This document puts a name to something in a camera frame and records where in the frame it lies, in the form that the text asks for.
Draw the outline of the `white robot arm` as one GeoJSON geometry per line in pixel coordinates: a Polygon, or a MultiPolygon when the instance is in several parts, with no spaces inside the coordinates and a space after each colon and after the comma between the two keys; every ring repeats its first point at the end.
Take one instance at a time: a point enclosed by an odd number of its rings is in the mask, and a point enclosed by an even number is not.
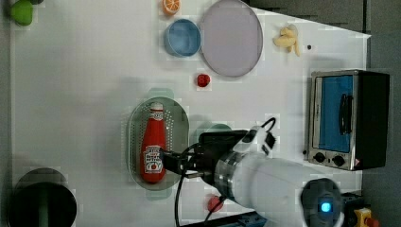
{"type": "Polygon", "coordinates": [[[181,152],[162,150],[164,167],[201,178],[220,196],[253,209],[270,227],[340,227],[340,188],[320,171],[270,154],[271,133],[213,131],[181,152]]]}

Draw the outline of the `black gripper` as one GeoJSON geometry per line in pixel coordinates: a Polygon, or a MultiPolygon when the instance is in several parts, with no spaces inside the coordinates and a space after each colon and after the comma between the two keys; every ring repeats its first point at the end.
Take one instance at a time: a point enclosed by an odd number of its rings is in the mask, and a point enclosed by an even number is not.
{"type": "Polygon", "coordinates": [[[160,151],[164,168],[178,175],[188,177],[187,171],[197,172],[203,180],[213,180],[218,161],[233,150],[233,147],[247,134],[245,130],[204,132],[199,142],[181,153],[160,151]]]}

